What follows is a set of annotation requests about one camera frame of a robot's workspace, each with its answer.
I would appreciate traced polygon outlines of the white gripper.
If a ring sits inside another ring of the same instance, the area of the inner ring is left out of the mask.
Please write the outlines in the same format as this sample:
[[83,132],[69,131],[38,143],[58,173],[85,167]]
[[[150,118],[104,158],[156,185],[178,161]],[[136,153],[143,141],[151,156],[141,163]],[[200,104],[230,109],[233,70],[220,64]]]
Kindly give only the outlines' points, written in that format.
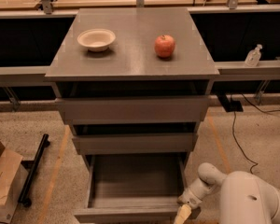
[[177,199],[177,202],[183,205],[177,210],[174,224],[184,224],[191,215],[191,209],[198,208],[203,199],[215,188],[215,185],[207,184],[200,178],[196,178]]

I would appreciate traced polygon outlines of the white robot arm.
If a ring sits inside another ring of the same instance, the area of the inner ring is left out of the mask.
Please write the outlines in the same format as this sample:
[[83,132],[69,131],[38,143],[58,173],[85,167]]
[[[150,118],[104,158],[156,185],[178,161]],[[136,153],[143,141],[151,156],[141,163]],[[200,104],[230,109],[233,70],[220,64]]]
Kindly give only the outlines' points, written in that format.
[[224,174],[205,162],[178,198],[174,224],[184,224],[205,196],[220,188],[219,224],[280,224],[280,189],[243,171]]

